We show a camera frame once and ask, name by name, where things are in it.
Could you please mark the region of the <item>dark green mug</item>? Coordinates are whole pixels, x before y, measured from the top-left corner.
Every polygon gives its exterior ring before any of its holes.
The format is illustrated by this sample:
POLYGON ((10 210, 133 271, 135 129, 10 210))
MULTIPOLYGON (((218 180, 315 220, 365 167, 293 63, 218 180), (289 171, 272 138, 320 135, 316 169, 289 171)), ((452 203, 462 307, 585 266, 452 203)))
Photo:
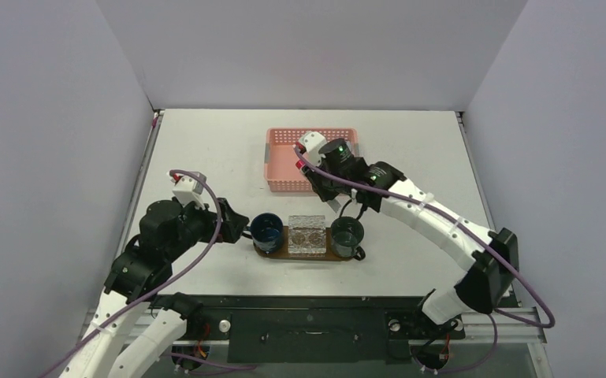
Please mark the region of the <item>dark green mug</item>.
POLYGON ((362 224, 353 217, 339 217, 330 227, 330 248, 339 258, 362 261, 366 252, 361 247, 365 236, 362 224))

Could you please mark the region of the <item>pink perforated plastic basket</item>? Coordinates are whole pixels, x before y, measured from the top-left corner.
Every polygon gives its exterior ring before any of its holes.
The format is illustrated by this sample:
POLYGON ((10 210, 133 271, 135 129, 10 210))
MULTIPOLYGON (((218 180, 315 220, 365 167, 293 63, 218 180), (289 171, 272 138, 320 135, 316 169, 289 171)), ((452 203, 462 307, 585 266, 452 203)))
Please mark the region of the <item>pink perforated plastic basket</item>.
POLYGON ((270 145, 270 161, 264 164, 264 177, 275 193, 309 193, 311 186, 296 168, 298 158, 294 147, 301 135, 308 131, 321 132, 328 142, 342 138, 348 141, 351 152, 359 156, 358 133, 354 128, 271 128, 266 133, 270 145))

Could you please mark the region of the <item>brown oval wooden tray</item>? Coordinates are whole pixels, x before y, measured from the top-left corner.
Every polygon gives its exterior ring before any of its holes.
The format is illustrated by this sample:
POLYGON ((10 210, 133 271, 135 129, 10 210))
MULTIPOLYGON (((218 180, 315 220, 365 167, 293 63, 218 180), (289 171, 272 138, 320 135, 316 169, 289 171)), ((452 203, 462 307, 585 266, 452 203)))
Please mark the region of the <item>brown oval wooden tray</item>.
POLYGON ((275 259, 275 260, 332 261, 332 262, 354 260, 353 257, 344 258, 344 257, 336 255, 333 251, 332 244, 329 241, 326 242, 325 252, 319 253, 319 254, 309 254, 309 253, 292 254, 289 251, 287 245, 283 245, 279 250, 267 253, 264 250, 260 249, 255 243, 252 243, 252 246, 259 256, 261 256, 263 258, 269 258, 269 259, 275 259))

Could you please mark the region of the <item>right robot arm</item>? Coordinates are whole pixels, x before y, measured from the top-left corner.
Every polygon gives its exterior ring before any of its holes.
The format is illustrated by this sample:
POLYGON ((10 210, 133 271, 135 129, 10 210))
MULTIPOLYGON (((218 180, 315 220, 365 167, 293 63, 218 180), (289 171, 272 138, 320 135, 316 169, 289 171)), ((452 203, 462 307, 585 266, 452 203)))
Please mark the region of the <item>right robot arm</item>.
POLYGON ((327 141, 313 132, 295 144, 296 166, 313 192, 330 202, 347 195, 362 209, 372 209, 412 228, 441 248, 464 271, 448 289, 435 289, 413 315, 415 330, 435 335, 463 311, 491 314, 515 278, 518 241, 514 232, 496 232, 452 212, 400 170, 356 157, 346 139, 327 141))

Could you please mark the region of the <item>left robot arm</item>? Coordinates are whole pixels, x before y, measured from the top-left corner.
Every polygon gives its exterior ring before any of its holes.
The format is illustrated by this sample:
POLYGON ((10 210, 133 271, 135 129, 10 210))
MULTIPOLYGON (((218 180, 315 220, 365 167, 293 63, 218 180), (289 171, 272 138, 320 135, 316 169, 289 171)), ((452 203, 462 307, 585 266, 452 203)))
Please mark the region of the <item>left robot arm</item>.
POLYGON ((203 328, 202 305, 174 294, 162 314, 130 346, 125 341, 157 293, 175 278, 173 263, 198 243, 206 255, 216 243, 236 243, 249 223, 226 198, 215 211, 192 195, 150 204, 139 233, 114 260, 95 316, 74 351, 65 358, 63 377, 140 377, 181 336, 193 339, 203 328))

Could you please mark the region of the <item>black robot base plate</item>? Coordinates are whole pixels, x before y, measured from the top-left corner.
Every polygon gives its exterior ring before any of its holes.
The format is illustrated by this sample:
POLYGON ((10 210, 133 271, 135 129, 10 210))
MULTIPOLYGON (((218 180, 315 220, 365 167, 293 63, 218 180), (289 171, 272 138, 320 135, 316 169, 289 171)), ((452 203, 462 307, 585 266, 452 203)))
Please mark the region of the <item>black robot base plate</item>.
POLYGON ((192 295, 201 307, 176 347, 227 347, 232 363, 408 363, 464 339, 462 318, 424 320, 420 297, 192 295))

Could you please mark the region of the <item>dark blue mug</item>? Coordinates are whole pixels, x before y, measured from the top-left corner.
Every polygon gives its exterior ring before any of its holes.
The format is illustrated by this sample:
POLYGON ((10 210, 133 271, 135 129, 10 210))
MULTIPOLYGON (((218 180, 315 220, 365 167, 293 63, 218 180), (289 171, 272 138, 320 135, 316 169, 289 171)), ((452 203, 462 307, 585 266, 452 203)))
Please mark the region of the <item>dark blue mug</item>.
POLYGON ((261 213, 255 217, 249 231, 254 246, 266 254, 279 250, 284 242, 284 225, 274 213, 261 213))

